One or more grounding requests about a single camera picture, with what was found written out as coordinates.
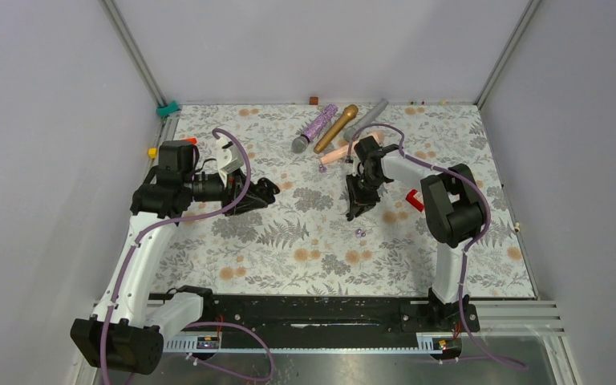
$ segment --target table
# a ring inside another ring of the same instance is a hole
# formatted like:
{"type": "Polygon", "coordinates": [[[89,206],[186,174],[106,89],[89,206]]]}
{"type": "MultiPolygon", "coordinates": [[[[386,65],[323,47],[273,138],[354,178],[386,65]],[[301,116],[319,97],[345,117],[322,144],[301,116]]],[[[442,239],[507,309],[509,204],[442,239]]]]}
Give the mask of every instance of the table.
{"type": "MultiPolygon", "coordinates": [[[[192,285],[219,294],[427,294],[435,274],[436,241],[428,232],[424,213],[404,200],[409,188],[399,182],[385,184],[381,202],[347,222],[345,175],[351,166],[337,162],[320,173],[312,145],[302,154],[290,151],[291,141],[323,107],[183,106],[175,139],[196,137],[206,159],[213,155],[211,130],[224,128],[245,145],[253,181],[268,177],[282,192],[267,209],[180,224],[152,291],[192,285]],[[357,229],[367,235],[356,237],[357,229]]],[[[339,107],[336,117],[345,104],[339,107]]],[[[358,107],[360,117],[372,106],[358,107]]],[[[442,166],[468,164],[488,198],[492,226],[469,253],[469,293],[534,297],[477,108],[391,105],[377,121],[404,130],[406,151],[419,158],[442,166]]],[[[385,144],[398,140],[395,132],[386,132],[385,144]]],[[[326,151],[342,144],[340,140],[326,151]]],[[[213,162],[206,167],[215,171],[213,162]]],[[[219,208],[218,203],[195,202],[184,215],[219,208]]]]}

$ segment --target yellow object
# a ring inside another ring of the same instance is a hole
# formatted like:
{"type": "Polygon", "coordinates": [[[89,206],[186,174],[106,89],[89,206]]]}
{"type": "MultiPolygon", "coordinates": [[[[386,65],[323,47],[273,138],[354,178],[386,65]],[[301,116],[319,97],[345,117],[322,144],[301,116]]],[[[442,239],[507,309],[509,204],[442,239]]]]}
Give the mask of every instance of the yellow object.
{"type": "Polygon", "coordinates": [[[346,124],[350,122],[351,120],[353,120],[353,118],[355,118],[357,115],[358,115],[358,108],[354,104],[351,104],[350,106],[344,108],[341,116],[336,120],[336,122],[334,122],[331,128],[327,130],[327,132],[325,132],[325,135],[315,145],[315,148],[313,149],[313,151],[316,154],[319,154],[320,152],[322,152],[322,150],[324,150],[329,145],[329,143],[331,143],[334,137],[339,132],[341,132],[341,130],[343,130],[344,127],[346,127],[346,124]]]}

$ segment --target robotic arm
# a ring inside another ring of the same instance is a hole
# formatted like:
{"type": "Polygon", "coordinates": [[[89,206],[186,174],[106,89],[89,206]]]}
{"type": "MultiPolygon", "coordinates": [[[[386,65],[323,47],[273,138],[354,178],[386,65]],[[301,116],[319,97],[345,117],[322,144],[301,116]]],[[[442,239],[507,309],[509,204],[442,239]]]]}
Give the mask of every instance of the robotic arm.
{"type": "MultiPolygon", "coordinates": [[[[346,176],[347,220],[352,221],[376,206],[380,201],[378,189],[383,183],[398,180],[421,190],[426,222],[438,241],[436,276],[428,294],[432,305],[430,317],[436,324],[458,323],[458,301],[464,301],[464,308],[468,308],[468,295],[458,298],[462,249],[485,223],[485,212],[476,192],[455,177],[421,168],[405,159],[396,144],[381,147],[372,137],[366,137],[355,145],[355,153],[363,166],[357,175],[346,176]],[[450,195],[459,199],[450,201],[450,195]]],[[[474,181],[465,164],[450,170],[474,181]]]]}
{"type": "MultiPolygon", "coordinates": [[[[190,322],[202,317],[205,302],[213,295],[210,289],[188,288],[173,296],[154,313],[147,314],[152,280],[164,250],[176,232],[177,223],[150,231],[140,244],[140,231],[167,218],[181,217],[193,201],[233,202],[241,193],[246,176],[239,169],[241,153],[232,142],[217,140],[218,173],[197,173],[199,152],[185,140],[164,142],[159,149],[158,165],[152,167],[143,184],[134,192],[128,235],[115,272],[103,297],[89,319],[77,318],[70,335],[86,360],[99,367],[100,333],[107,308],[114,306],[107,335],[107,365],[111,369],[149,374],[160,361],[164,342],[170,340],[190,322]],[[111,293],[120,275],[129,249],[137,245],[126,267],[119,297],[111,293]]],[[[275,202],[280,192],[266,178],[251,183],[244,198],[226,216],[262,209],[275,202]]]]}

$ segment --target floral tablecloth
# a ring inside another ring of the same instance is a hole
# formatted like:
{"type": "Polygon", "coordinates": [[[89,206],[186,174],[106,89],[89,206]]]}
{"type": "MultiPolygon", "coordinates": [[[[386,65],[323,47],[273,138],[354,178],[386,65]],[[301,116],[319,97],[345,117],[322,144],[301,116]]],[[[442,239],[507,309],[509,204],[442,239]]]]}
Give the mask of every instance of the floral tablecloth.
{"type": "MultiPolygon", "coordinates": [[[[160,263],[154,291],[188,284],[219,294],[426,295],[436,268],[436,241],[424,214],[404,200],[409,188],[385,184],[381,202],[347,222],[350,166],[337,162],[320,173],[312,145],[303,154],[290,151],[291,141],[322,108],[183,107],[175,139],[196,137],[205,159],[213,154],[211,130],[229,130],[249,153],[253,181],[268,177],[282,192],[267,209],[181,224],[160,263]],[[366,236],[356,237],[357,229],[366,236]]],[[[359,108],[360,117],[371,106],[359,108]]],[[[476,107],[389,106],[378,121],[404,130],[407,151],[422,159],[443,166],[468,164],[490,201],[492,227],[469,255],[471,295],[532,297],[476,107]]],[[[345,144],[338,139],[327,151],[345,144]]],[[[386,133],[385,144],[397,142],[396,133],[386,133]]],[[[218,203],[193,203],[185,215],[219,208],[218,203]]]]}

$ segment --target small green object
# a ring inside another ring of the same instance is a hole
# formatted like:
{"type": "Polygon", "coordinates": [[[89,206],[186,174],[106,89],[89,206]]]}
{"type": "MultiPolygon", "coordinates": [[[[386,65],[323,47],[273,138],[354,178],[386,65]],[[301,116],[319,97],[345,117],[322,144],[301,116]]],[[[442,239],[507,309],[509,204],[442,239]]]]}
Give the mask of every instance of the small green object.
{"type": "Polygon", "coordinates": [[[160,118],[165,118],[169,116],[169,114],[171,114],[172,112],[176,112],[178,110],[180,110],[180,107],[178,107],[178,103],[176,103],[176,101],[174,100],[166,107],[157,108],[157,115],[160,118]]]}

